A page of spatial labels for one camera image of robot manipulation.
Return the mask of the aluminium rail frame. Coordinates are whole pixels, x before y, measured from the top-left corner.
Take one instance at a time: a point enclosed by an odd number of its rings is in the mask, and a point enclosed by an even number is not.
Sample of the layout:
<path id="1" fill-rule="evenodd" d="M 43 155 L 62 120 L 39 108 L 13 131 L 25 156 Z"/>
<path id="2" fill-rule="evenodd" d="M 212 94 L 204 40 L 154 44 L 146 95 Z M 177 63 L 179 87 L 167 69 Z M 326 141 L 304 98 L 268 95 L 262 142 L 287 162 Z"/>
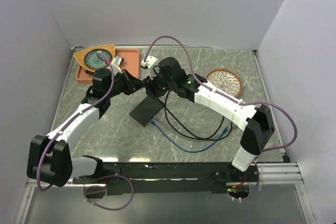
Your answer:
<path id="1" fill-rule="evenodd" d="M 116 46 L 116 49 L 137 49 L 139 51 L 140 49 L 146 49 L 146 47 L 147 46 Z M 73 68 L 74 61 L 75 61 L 74 53 L 82 51 L 87 48 L 89 47 L 75 47 L 72 51 L 73 59 L 71 59 L 70 61 L 70 65 L 68 67 L 67 74 L 66 74 L 66 77 L 63 83 L 61 97 L 59 99 L 57 109 L 55 112 L 55 116 L 53 118 L 53 122 L 51 125 L 52 130 L 55 127 L 55 122 L 57 121 L 57 117 L 58 117 L 59 109 L 62 104 L 62 100 L 64 100 L 64 92 L 66 90 L 66 86 L 69 81 L 69 76 L 71 75 L 71 71 Z M 116 159 L 113 159 L 112 157 L 110 157 L 110 159 L 103 158 L 102 160 L 104 162 L 117 162 Z M 302 215 L 304 216 L 305 222 L 306 223 L 316 223 L 312 210 L 310 209 L 310 205 L 309 205 L 310 203 L 305 198 L 306 192 L 305 192 L 304 186 L 302 186 L 304 182 L 303 182 L 302 174 L 299 170 L 299 166 L 297 163 L 289 162 L 289 159 L 287 161 L 288 161 L 287 163 L 285 161 L 284 162 L 260 162 L 258 163 L 262 165 L 268 165 L 270 163 L 274 163 L 274 166 L 271 166 L 267 168 L 266 171 L 262 172 L 261 180 L 259 180 L 259 184 L 258 184 L 258 188 L 259 188 L 258 190 L 261 190 L 262 185 L 287 185 L 287 184 L 295 185 L 298 198 L 299 198 L 299 202 L 300 202 L 299 208 L 301 208 Z M 129 162 L 149 162 L 149 161 L 144 161 L 144 159 L 142 159 L 142 160 L 129 161 Z M 72 182 L 72 180 L 73 178 L 69 179 L 68 182 L 64 185 L 64 188 L 80 187 L 80 188 L 86 189 L 87 187 L 90 187 L 90 186 L 102 187 L 101 185 L 84 185 L 84 184 L 75 185 Z M 248 183 L 247 185 L 243 185 L 243 186 L 250 186 L 256 183 L 257 182 Z M 35 188 L 37 188 L 36 182 L 33 179 L 29 178 L 26 183 L 25 190 L 24 190 L 24 196 L 20 203 L 20 207 L 19 207 L 17 216 L 14 220 L 14 223 L 25 223 L 27 216 L 28 216 L 29 209 L 30 209 L 30 205 L 32 203 L 34 192 L 37 191 L 37 189 L 35 190 Z"/>

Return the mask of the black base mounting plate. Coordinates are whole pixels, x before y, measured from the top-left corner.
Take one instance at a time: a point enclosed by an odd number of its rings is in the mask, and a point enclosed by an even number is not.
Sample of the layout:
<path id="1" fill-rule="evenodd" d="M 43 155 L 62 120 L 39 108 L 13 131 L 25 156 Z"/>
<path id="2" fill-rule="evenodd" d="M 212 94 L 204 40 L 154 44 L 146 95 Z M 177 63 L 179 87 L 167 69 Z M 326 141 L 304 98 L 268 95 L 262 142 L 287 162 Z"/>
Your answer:
<path id="1" fill-rule="evenodd" d="M 225 194 L 230 183 L 237 185 L 261 180 L 262 172 L 274 166 L 252 164 L 241 172 L 230 162 L 103 162 L 94 175 L 73 178 L 75 185 L 106 186 L 107 194 L 193 193 Z"/>

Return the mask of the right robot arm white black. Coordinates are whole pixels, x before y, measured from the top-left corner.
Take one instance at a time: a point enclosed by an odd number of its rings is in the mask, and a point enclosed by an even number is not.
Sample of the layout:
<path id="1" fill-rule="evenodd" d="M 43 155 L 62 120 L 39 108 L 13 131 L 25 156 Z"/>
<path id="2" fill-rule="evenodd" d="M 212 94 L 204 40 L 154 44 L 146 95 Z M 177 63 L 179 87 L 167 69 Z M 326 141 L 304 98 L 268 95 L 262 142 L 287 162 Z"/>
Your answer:
<path id="1" fill-rule="evenodd" d="M 220 92 L 212 83 L 197 74 L 186 74 L 179 62 L 168 57 L 158 60 L 149 56 L 141 67 L 148 70 L 145 88 L 157 99 L 174 92 L 182 99 L 206 106 L 229 119 L 243 131 L 238 149 L 230 167 L 230 177 L 241 181 L 248 175 L 248 167 L 262 153 L 275 127 L 270 108 L 246 105 L 241 100 Z"/>

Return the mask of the salmon pink tray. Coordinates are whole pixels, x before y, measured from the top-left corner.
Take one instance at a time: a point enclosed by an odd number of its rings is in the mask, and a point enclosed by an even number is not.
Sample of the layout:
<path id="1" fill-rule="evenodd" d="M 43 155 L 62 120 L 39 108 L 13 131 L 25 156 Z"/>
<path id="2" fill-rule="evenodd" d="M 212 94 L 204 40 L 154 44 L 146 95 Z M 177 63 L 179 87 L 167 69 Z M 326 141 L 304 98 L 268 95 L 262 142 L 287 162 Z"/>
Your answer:
<path id="1" fill-rule="evenodd" d="M 116 55 L 123 58 L 124 62 L 121 64 L 121 69 L 126 69 L 131 75 L 140 78 L 140 53 L 137 49 L 116 49 Z M 76 80 L 78 84 L 92 84 L 92 74 L 86 73 L 86 70 L 79 66 L 76 73 Z"/>

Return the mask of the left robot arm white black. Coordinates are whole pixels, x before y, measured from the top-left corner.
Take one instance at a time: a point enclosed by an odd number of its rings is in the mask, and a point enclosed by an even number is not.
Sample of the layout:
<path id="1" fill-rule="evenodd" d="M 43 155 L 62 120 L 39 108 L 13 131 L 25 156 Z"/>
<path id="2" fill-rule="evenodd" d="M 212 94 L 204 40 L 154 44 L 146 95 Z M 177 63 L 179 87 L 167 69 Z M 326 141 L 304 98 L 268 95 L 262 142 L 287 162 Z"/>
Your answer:
<path id="1" fill-rule="evenodd" d="M 126 70 L 117 74 L 100 69 L 92 78 L 85 98 L 62 125 L 45 136 L 36 135 L 29 148 L 27 176 L 38 183 L 58 187 L 71 178 L 84 177 L 92 183 L 103 179 L 103 161 L 93 156 L 73 158 L 71 151 L 96 121 L 108 110 L 110 99 L 124 93 L 133 94 L 144 87 L 143 81 Z"/>

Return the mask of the flower patterned brown bowl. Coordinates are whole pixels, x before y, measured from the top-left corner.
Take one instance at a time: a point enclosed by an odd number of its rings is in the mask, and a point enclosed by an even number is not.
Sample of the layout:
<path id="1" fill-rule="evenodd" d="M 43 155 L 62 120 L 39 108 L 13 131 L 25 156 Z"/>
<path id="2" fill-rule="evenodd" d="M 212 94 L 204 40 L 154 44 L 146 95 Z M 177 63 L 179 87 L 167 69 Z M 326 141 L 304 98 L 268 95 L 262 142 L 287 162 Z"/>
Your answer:
<path id="1" fill-rule="evenodd" d="M 239 76 L 227 69 L 214 69 L 207 74 L 206 79 L 216 88 L 234 97 L 238 97 L 243 89 Z"/>

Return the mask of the blue patterned round plate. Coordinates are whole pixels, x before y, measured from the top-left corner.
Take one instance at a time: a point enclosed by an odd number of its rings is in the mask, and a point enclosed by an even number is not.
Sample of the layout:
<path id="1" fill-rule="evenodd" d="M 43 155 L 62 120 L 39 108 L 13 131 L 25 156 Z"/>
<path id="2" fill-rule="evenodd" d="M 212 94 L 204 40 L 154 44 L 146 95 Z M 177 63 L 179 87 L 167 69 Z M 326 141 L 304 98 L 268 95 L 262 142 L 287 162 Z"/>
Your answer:
<path id="1" fill-rule="evenodd" d="M 102 54 L 105 58 L 111 60 L 112 54 L 105 49 L 93 49 L 89 51 L 84 58 L 85 65 L 93 70 L 98 70 L 101 68 L 106 68 L 108 65 L 104 60 L 98 57 L 98 54 Z"/>

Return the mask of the black network switch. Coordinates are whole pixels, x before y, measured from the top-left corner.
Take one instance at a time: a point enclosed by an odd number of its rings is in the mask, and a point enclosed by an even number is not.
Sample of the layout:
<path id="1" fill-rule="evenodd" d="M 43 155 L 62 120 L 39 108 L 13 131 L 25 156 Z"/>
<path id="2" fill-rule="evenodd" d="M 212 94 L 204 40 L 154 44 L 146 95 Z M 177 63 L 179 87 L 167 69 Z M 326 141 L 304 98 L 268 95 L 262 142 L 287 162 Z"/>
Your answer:
<path id="1" fill-rule="evenodd" d="M 162 108 L 159 100 L 147 96 L 130 112 L 130 117 L 145 127 Z"/>

